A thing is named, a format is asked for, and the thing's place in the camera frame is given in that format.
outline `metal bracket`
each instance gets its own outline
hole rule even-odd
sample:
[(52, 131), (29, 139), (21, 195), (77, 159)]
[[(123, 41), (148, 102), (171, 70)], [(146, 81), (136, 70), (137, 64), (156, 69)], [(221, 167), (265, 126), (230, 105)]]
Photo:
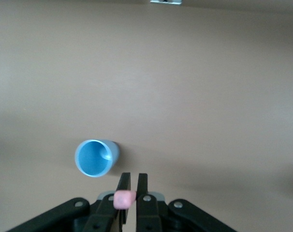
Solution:
[(181, 5), (182, 0), (150, 0), (151, 3), (161, 3), (170, 5)]

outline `screw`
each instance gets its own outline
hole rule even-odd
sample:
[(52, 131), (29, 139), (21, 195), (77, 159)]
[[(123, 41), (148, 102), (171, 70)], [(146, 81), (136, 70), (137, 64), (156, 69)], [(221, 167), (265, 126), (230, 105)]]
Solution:
[(181, 202), (175, 202), (174, 203), (174, 207), (175, 208), (182, 208), (183, 207), (183, 204)]
[(143, 200), (144, 200), (145, 202), (149, 202), (149, 201), (152, 200), (152, 198), (151, 198), (149, 195), (147, 195), (147, 196), (144, 196), (144, 197), (143, 197)]
[(83, 206), (83, 202), (76, 202), (76, 203), (74, 204), (74, 206), (75, 206), (75, 207), (81, 207), (81, 206)]

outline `blue cup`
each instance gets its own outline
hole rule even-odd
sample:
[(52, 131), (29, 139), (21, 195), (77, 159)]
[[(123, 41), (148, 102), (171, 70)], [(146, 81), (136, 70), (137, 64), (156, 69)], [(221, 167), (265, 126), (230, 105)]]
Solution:
[(75, 152), (75, 164), (85, 175), (107, 174), (119, 157), (118, 145), (110, 140), (86, 140)]

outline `pink object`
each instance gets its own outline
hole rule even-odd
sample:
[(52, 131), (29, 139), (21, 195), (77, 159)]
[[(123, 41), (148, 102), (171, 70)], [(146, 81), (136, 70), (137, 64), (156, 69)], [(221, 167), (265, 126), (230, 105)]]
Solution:
[(115, 209), (129, 209), (136, 200), (136, 192), (118, 190), (114, 193), (113, 206)]

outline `table surface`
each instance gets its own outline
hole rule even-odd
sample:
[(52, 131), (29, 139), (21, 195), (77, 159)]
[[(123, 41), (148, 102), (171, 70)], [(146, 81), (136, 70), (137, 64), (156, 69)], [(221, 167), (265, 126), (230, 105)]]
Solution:
[[(86, 139), (120, 145), (109, 174), (75, 166)], [(0, 232), (122, 172), (237, 231), (293, 232), (293, 14), (0, 0)]]

